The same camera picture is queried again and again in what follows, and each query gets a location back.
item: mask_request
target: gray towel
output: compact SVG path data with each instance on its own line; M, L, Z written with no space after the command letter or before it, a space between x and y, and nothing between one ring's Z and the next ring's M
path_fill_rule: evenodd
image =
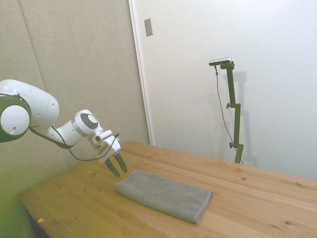
M135 170L114 189L142 205L191 223L205 212L212 191Z

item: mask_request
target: wood grain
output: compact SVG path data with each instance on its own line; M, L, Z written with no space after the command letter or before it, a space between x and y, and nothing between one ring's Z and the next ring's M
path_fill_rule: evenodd
M122 145L128 167L115 177L98 161L84 162L19 198L57 238L315 238L317 180L160 148ZM138 169L208 188L213 196L198 224L154 211L113 186Z

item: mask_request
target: green metal stand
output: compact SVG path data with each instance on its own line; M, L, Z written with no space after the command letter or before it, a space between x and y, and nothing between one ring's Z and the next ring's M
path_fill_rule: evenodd
M235 95L234 95L234 84L233 84L233 69L234 69L234 62L222 64L220 66L221 69L227 70L227 78L228 78L228 87L229 87L229 98L230 103L227 104L228 108L234 108L234 134L233 134L233 144L232 142L229 143L230 148L236 148L236 158L234 160L235 163L240 163L243 145L239 144L239 133L240 133L240 114L241 114L241 104L236 103Z

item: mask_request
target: wall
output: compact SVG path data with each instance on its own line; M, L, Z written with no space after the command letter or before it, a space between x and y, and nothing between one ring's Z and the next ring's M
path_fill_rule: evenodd
M317 179L317 3L131 0L154 145L234 161L209 60L232 57L245 164ZM152 36L144 20L152 18ZM219 70L222 104L228 102ZM233 109L224 118L233 133Z
M89 109L120 142L149 142L128 2L0 0L0 81L52 94L59 127ZM73 147L83 159L87 140ZM30 131L0 144L0 237L33 237L16 195L78 162Z

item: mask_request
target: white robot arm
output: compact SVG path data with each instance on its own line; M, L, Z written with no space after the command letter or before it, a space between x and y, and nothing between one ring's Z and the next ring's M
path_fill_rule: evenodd
M68 123L55 129L53 124L58 114L58 102L49 93L13 79L0 82L0 142L16 140L28 129L64 149L70 149L86 137L100 163L105 162L117 177L120 176L109 160L113 155L127 172L118 152L121 148L118 134L113 136L111 130L105 131L89 110L78 112Z

